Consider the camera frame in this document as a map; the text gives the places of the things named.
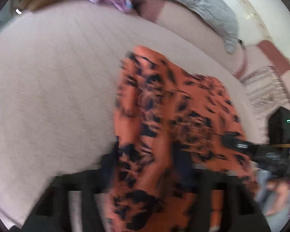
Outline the person's right hand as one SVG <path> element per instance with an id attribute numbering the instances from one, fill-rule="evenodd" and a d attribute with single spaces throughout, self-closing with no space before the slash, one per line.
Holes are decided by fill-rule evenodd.
<path id="1" fill-rule="evenodd" d="M 290 176 L 276 177 L 266 170 L 257 171 L 259 205 L 271 231 L 280 231 L 290 219 Z"/>

